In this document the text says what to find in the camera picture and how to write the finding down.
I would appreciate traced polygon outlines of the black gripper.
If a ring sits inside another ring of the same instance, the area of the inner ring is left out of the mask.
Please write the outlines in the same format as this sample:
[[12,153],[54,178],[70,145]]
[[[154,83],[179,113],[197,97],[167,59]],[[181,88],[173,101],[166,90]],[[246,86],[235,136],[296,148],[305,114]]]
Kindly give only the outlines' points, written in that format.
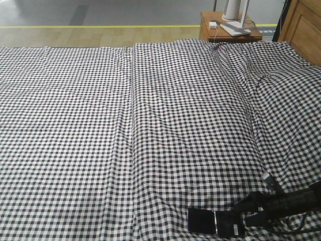
[[235,212],[257,212],[245,218],[247,226],[265,226],[268,220],[292,216],[312,209],[313,191],[311,189],[273,195],[262,194],[259,191],[250,192],[232,208]]

